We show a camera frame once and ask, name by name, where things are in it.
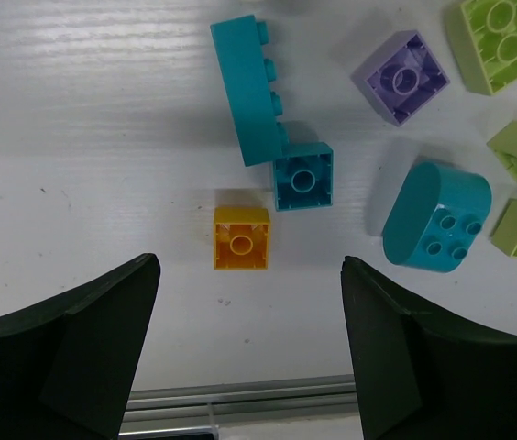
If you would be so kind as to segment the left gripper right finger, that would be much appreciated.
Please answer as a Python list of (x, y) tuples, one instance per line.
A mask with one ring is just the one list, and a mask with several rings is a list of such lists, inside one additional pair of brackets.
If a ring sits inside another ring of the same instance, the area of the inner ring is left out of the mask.
[(341, 287), (367, 439), (517, 439), (517, 335), (408, 291), (363, 260)]

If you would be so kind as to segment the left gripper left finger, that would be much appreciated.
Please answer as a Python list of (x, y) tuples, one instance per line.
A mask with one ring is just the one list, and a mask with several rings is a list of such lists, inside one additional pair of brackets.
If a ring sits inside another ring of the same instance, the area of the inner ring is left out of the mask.
[(0, 439), (116, 439), (159, 282), (145, 253), (0, 316)]

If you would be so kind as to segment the teal rounded lego brick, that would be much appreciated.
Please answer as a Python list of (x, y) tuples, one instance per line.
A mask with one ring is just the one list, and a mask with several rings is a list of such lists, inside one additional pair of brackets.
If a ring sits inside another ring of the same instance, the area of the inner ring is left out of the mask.
[(385, 257), (398, 266), (455, 270), (481, 232), (491, 203), (483, 176), (433, 161), (416, 164), (383, 227)]

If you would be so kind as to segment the orange square lego brick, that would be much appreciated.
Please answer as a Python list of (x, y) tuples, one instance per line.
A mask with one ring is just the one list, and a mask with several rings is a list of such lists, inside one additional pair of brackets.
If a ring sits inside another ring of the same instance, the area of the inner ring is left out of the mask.
[(214, 210), (214, 268), (266, 270), (270, 214), (266, 208), (218, 206)]

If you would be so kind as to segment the teal square lego brick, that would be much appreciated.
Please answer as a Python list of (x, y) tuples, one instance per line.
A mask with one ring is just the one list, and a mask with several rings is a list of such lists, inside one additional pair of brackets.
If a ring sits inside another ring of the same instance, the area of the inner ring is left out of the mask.
[(291, 143), (272, 163), (272, 181), (278, 212), (331, 206), (334, 151), (324, 142)]

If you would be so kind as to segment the teal long lego brick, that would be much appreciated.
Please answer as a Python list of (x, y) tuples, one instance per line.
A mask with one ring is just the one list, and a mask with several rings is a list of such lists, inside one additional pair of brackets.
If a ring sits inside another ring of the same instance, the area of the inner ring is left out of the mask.
[(289, 137), (278, 120), (281, 97), (270, 89), (276, 66), (263, 54), (270, 43), (267, 22), (248, 15), (214, 23), (210, 30), (244, 164), (280, 159)]

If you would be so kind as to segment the purple square lego brick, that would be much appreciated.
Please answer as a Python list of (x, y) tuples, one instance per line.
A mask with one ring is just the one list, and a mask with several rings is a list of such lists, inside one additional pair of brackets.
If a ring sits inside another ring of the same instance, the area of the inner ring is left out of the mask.
[(416, 30), (394, 33), (354, 72), (351, 81), (388, 123), (400, 127), (449, 84)]

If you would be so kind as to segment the green long lego brick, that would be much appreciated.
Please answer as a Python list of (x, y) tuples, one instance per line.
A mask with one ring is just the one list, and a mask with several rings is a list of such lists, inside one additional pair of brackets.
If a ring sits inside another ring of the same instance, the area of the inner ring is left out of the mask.
[(493, 96), (517, 81), (517, 0), (458, 1), (444, 21), (469, 92)]

